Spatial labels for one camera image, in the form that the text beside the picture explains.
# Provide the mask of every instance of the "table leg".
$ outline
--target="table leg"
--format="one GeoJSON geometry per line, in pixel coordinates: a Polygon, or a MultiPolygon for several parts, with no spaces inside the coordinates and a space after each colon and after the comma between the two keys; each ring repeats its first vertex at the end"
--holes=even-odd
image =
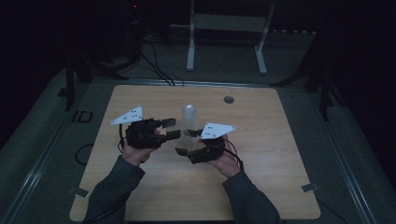
{"type": "Polygon", "coordinates": [[[271,4],[270,11],[267,15],[264,26],[262,28],[262,38],[260,40],[260,43],[259,43],[259,45],[254,46],[257,64],[259,66],[260,74],[262,74],[262,75],[267,74],[267,68],[265,66],[264,58],[262,56],[262,47],[264,46],[264,41],[265,41],[265,38],[267,37],[268,31],[269,31],[271,19],[272,19],[272,16],[274,15],[275,5],[276,5],[275,3],[271,4]]]}
{"type": "Polygon", "coordinates": [[[194,69],[195,56],[195,41],[194,41],[194,0],[191,0],[191,14],[190,14],[190,44],[189,53],[187,55],[187,71],[194,69]]]}

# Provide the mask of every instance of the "white metal stand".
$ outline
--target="white metal stand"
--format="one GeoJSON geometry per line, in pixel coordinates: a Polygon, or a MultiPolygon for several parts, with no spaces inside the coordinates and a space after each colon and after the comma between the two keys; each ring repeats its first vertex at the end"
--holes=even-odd
{"type": "Polygon", "coordinates": [[[211,30],[230,30],[230,31],[249,31],[261,32],[262,37],[260,43],[254,47],[256,53],[257,64],[260,74],[267,74],[264,58],[262,56],[262,47],[265,37],[268,34],[268,28],[274,15],[275,3],[271,3],[270,10],[266,18],[261,17],[244,17],[244,16],[224,16],[211,14],[195,14],[194,0],[191,0],[190,14],[190,44],[189,53],[187,55],[187,70],[192,71],[194,68],[195,55],[195,29],[211,29],[211,30]]]}

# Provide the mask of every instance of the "wooden table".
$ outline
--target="wooden table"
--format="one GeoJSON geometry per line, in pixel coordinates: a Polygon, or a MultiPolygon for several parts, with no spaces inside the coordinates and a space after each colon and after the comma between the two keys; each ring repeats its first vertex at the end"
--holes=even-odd
{"type": "MultiPolygon", "coordinates": [[[[284,219],[318,218],[313,191],[277,92],[262,88],[117,86],[97,135],[80,187],[92,191],[105,178],[120,152],[118,126],[110,121],[142,105],[144,119],[181,119],[183,105],[195,105],[199,126],[206,122],[232,124],[229,133],[252,182],[273,202],[284,219]],[[225,96],[234,102],[226,104],[225,96]]],[[[126,220],[233,220],[225,181],[215,168],[191,164],[169,141],[141,165],[146,172],[133,191],[126,220]]],[[[85,217],[88,199],[76,196],[72,220],[85,217]]]]}

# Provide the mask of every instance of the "wrist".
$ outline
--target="wrist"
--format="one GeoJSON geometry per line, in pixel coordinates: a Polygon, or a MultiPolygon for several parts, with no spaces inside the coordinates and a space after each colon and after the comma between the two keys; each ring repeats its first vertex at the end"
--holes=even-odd
{"type": "Polygon", "coordinates": [[[229,172],[227,172],[225,175],[225,177],[227,178],[231,178],[233,176],[235,176],[236,174],[238,174],[241,170],[238,168],[233,168],[232,170],[230,170],[229,172]]]}
{"type": "Polygon", "coordinates": [[[141,163],[140,160],[136,160],[135,158],[131,158],[131,157],[128,158],[128,157],[125,157],[124,155],[122,155],[122,158],[123,158],[125,161],[131,163],[131,164],[134,165],[134,166],[137,166],[137,167],[140,166],[140,163],[141,163]]]}

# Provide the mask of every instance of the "sleeve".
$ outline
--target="sleeve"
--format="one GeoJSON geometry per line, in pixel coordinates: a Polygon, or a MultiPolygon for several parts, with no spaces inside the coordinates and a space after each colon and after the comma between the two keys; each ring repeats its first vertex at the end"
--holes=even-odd
{"type": "Polygon", "coordinates": [[[83,223],[123,223],[125,203],[131,192],[139,185],[145,172],[137,166],[117,158],[110,174],[94,188],[83,223]]]}
{"type": "Polygon", "coordinates": [[[223,183],[230,199],[235,224],[280,223],[274,205],[241,171],[223,183]]]}

